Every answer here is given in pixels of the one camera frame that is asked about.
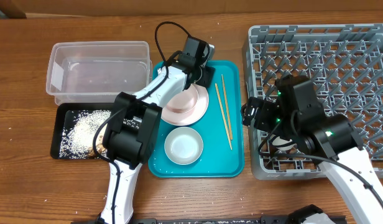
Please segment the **white rice pile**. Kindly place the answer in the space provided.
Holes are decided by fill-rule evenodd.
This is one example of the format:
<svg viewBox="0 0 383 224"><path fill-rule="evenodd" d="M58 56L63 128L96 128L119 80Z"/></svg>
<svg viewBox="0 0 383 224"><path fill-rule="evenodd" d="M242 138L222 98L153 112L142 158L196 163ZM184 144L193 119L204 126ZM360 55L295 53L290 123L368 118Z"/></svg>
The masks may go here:
<svg viewBox="0 0 383 224"><path fill-rule="evenodd" d="M65 113L58 145L59 159L95 159L93 138L110 110L70 110Z"/></svg>

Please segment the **grey small bowl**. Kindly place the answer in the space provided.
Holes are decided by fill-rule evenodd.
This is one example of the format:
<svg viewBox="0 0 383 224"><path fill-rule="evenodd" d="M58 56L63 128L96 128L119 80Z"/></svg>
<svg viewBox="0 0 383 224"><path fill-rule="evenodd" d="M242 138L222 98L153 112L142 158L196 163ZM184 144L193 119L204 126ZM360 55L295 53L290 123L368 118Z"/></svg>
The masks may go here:
<svg viewBox="0 0 383 224"><path fill-rule="evenodd" d="M165 139L166 156L175 164L192 164L202 155L204 148L200 134L193 128L179 127L172 130Z"/></svg>

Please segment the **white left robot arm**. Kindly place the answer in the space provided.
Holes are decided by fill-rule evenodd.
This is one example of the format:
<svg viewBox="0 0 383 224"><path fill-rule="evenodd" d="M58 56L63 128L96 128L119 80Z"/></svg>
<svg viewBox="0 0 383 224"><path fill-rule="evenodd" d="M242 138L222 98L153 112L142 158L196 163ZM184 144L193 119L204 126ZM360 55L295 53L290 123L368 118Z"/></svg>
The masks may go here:
<svg viewBox="0 0 383 224"><path fill-rule="evenodd" d="M110 180L100 223L129 223L140 169L155 147L162 110L177 94L196 83L208 87L213 69L206 66L214 45L188 37L183 50L164 61L157 76L142 90L121 92L114 100L110 117L98 128L103 135L104 159L109 162Z"/></svg>

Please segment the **brown food scrap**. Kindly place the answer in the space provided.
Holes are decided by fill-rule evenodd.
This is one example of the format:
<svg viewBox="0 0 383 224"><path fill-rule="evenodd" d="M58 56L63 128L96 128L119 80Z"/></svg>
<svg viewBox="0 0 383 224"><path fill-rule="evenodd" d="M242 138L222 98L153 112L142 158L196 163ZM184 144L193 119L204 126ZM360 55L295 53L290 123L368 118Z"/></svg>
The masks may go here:
<svg viewBox="0 0 383 224"><path fill-rule="evenodd" d="M107 149L103 146L103 134L99 134L98 138L96 140L96 150L99 154L105 156L107 153ZM88 148L87 158L97 158L97 155L95 154L92 147Z"/></svg>

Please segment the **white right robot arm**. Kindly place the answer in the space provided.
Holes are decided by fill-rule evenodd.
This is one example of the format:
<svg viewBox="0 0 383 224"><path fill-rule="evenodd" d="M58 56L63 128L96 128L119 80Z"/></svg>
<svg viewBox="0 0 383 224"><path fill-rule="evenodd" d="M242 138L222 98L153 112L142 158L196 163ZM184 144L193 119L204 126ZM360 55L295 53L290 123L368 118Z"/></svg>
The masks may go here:
<svg viewBox="0 0 383 224"><path fill-rule="evenodd" d="M257 151L267 145L279 149L279 157L312 160L357 223L383 223L383 185L349 119L327 116L306 76L287 75L275 87L275 102L251 96L241 108L243 125L267 133Z"/></svg>

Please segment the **white cup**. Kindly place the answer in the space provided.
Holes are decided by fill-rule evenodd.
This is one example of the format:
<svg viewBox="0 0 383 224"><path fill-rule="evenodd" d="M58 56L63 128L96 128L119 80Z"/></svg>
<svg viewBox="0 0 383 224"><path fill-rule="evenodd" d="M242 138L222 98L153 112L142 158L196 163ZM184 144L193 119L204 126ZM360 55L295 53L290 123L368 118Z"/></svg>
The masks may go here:
<svg viewBox="0 0 383 224"><path fill-rule="evenodd" d="M295 146L295 143L292 143L291 140L284 140L278 136L272 136L269 142L271 146L280 151L288 151Z"/></svg>

